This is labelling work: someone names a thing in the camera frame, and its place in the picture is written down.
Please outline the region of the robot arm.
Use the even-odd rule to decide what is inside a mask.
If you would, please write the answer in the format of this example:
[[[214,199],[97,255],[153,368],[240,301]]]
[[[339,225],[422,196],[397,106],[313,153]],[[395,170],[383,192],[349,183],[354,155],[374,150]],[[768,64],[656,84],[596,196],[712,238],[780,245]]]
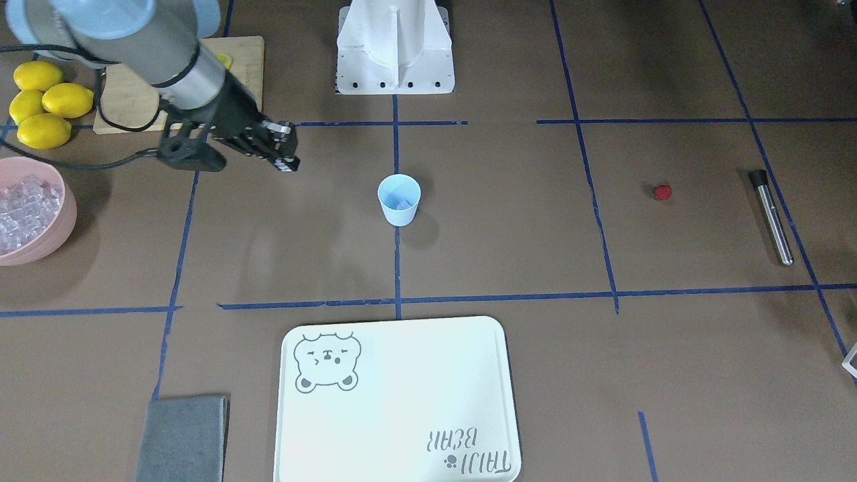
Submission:
[[[281,173],[299,167],[292,123],[264,116],[251,92],[202,43],[220,27],[216,1],[7,1],[19,45],[91,68],[122,64],[159,95],[159,146],[144,156],[184,171],[218,173],[213,139]]]

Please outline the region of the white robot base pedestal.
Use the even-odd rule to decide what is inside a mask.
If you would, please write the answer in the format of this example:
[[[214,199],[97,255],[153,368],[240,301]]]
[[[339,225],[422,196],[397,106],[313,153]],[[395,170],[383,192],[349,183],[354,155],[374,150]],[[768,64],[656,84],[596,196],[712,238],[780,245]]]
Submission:
[[[336,44],[338,94],[454,91],[449,13],[435,1],[352,1],[339,10]]]

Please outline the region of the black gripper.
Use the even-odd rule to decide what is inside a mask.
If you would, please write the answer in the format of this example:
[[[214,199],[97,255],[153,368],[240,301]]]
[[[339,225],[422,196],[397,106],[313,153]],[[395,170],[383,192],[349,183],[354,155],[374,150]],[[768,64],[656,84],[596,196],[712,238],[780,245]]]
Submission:
[[[265,159],[281,173],[294,173],[300,167],[294,123],[265,120],[250,92],[230,72],[224,75],[218,94],[205,106],[181,109],[160,100],[159,107],[167,117],[157,159],[168,167],[223,171],[226,157],[210,145],[210,140],[246,157]]]

